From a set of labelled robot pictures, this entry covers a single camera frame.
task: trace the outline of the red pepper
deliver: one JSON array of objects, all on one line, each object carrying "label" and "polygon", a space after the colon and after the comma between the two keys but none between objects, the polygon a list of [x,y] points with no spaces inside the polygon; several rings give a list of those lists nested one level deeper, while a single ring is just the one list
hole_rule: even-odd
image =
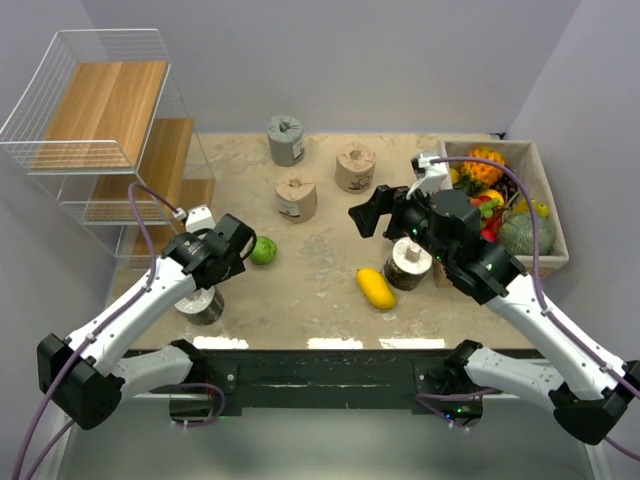
[{"label": "red pepper", "polygon": [[497,234],[502,225],[502,212],[504,209],[498,208],[494,211],[493,217],[487,220],[486,228],[492,233]]},{"label": "red pepper", "polygon": [[492,243],[496,243],[498,241],[498,239],[496,238],[495,233],[493,233],[491,230],[489,230],[489,228],[484,228],[480,232],[480,235],[482,235],[484,238],[486,238],[487,240],[489,240]]}]

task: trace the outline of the cylindrical block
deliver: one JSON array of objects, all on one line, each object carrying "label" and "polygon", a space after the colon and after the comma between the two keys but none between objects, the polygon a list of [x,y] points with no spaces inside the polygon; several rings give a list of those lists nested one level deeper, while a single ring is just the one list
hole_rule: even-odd
[{"label": "cylindrical block", "polygon": [[310,173],[294,170],[276,182],[278,211],[293,223],[303,223],[316,213],[318,195],[316,182]]},{"label": "cylindrical block", "polygon": [[336,155],[336,183],[348,193],[361,193],[371,186],[376,154],[366,145],[349,143]]},{"label": "cylindrical block", "polygon": [[180,300],[175,307],[189,323],[211,325],[224,311],[224,298],[216,287],[199,289]]},{"label": "cylindrical block", "polygon": [[267,137],[271,158],[281,167],[291,167],[304,157],[302,124],[289,115],[271,117]]},{"label": "cylindrical block", "polygon": [[409,237],[398,240],[384,265],[387,281],[400,290],[413,290],[431,268],[432,258]]}]

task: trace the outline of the gray cylinder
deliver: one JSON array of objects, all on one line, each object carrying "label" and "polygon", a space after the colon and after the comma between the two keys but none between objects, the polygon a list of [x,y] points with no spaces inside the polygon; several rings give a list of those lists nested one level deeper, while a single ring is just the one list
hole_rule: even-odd
[{"label": "gray cylinder", "polygon": [[216,287],[199,289],[175,304],[176,310],[193,325],[211,325],[224,311],[224,298]]},{"label": "gray cylinder", "polygon": [[271,158],[281,167],[291,167],[304,157],[302,124],[289,115],[271,117],[267,137]]}]

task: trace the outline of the wire rack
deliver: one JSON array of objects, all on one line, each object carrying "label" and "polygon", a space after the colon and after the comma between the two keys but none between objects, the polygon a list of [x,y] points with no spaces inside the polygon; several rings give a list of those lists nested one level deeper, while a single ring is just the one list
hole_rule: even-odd
[{"label": "wire rack", "polygon": [[[45,137],[81,64],[134,61],[166,62],[162,90],[170,71],[170,59],[158,30],[56,33],[25,92],[0,129],[0,148],[30,173],[132,172],[138,159],[129,158],[117,139],[51,140]],[[147,130],[141,150],[148,134]]]},{"label": "wire rack", "polygon": [[[86,91],[78,88],[83,74],[95,88],[87,87]],[[139,83],[129,83],[131,77]],[[112,80],[110,86],[95,84],[107,78]],[[102,110],[94,107],[99,102],[92,101],[91,95],[97,90],[104,91]],[[137,123],[132,123],[137,132],[135,142],[126,135],[121,138],[105,133],[112,132],[113,118],[118,117],[123,123],[126,120],[122,119],[130,118],[122,113],[127,110],[125,102],[120,101],[120,93],[131,91],[136,92],[132,102],[136,106],[145,91],[151,92],[146,96],[146,110]],[[68,115],[68,111],[79,114]],[[82,129],[86,125],[83,113],[99,119],[95,129],[90,130],[91,135],[86,135],[90,138],[76,138],[81,136],[78,132],[86,131]],[[22,97],[0,129],[0,149],[106,250],[117,258],[127,259],[129,266],[142,268],[149,265],[150,257],[141,244],[127,199],[128,184],[147,184],[145,179],[149,179],[148,186],[157,188],[154,182],[159,183],[168,192],[161,193],[180,204],[183,190],[187,197],[190,190],[182,188],[182,179],[213,178],[189,117],[158,30],[65,30],[51,40]],[[103,121],[108,126],[106,130],[100,130]],[[132,130],[121,129],[125,133]],[[179,141],[174,140],[165,148],[162,139],[169,138]],[[183,147],[176,145],[184,145],[186,141],[189,144],[185,159],[184,150],[180,150]],[[170,163],[162,160],[163,156],[170,162],[172,155],[175,164],[183,168],[174,169],[171,173],[178,172],[175,175],[165,175]],[[141,194],[136,203],[145,224],[159,232],[162,239],[177,232],[170,212],[157,200]]]}]

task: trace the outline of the grapes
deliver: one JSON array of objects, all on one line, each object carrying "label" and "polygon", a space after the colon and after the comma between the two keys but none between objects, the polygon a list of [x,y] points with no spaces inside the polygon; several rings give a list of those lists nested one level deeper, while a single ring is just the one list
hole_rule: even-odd
[{"label": "grapes", "polygon": [[505,202],[508,202],[511,197],[518,193],[518,186],[507,175],[500,177],[500,180],[498,180],[492,188],[502,194]]}]

